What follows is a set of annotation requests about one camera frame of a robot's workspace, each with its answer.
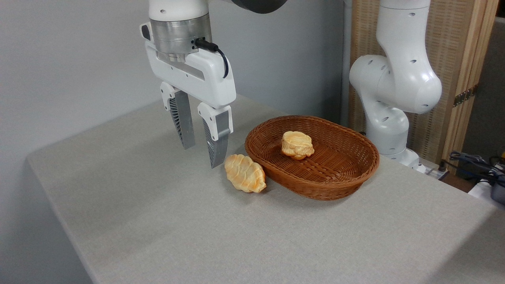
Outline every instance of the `wicker basket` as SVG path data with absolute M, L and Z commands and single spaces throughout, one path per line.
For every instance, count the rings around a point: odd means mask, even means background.
M 282 154 L 282 135 L 286 131 L 309 135 L 315 153 L 300 161 Z M 316 200 L 336 200 L 353 194 L 379 166 L 379 152 L 366 137 L 313 116 L 267 120 L 249 133 L 245 150 L 271 179 Z

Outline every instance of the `gray wall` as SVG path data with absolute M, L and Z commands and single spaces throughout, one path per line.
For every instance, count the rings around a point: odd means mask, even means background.
M 237 93 L 290 114 L 338 120 L 343 0 L 289 0 L 266 15 L 221 1 L 210 10 L 213 41 L 233 65 Z
M 486 160 L 505 146 L 504 66 L 505 18 L 496 18 L 463 145 L 463 152 Z
M 233 64 L 237 91 L 289 113 L 337 118 L 341 4 L 290 0 L 255 15 L 212 1 L 214 40 Z M 0 282 L 89 283 L 24 161 L 161 104 L 138 33 L 147 0 L 0 0 L 0 7 Z

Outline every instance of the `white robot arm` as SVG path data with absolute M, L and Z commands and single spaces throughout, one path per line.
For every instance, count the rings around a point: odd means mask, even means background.
M 381 0 L 377 40 L 387 57 L 362 56 L 349 74 L 365 109 L 367 137 L 379 153 L 419 171 L 419 156 L 406 148 L 403 111 L 426 113 L 442 93 L 425 48 L 429 6 L 430 0 Z
M 256 13 L 269 13 L 287 0 L 228 0 Z M 188 94 L 201 101 L 211 166 L 226 156 L 233 132 L 231 108 L 236 98 L 233 71 L 212 43 L 207 0 L 149 0 L 148 23 L 140 26 L 149 63 L 185 149 L 195 144 Z

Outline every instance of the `tabletop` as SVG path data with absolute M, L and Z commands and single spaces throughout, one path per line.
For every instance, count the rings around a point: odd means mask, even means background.
M 196 111 L 197 102 L 190 100 Z M 238 96 L 228 154 L 281 112 Z M 201 118 L 184 150 L 153 104 L 28 162 L 95 283 L 503 283 L 505 212 L 381 158 L 337 201 L 211 169 Z

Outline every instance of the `bread roll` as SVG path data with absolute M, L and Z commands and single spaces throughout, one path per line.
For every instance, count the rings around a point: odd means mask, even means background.
M 282 153 L 295 160 L 302 160 L 314 153 L 310 136 L 299 131 L 288 131 L 282 136 Z
M 241 191 L 259 193 L 267 187 L 265 172 L 260 164 L 242 154 L 231 155 L 224 162 L 226 178 Z

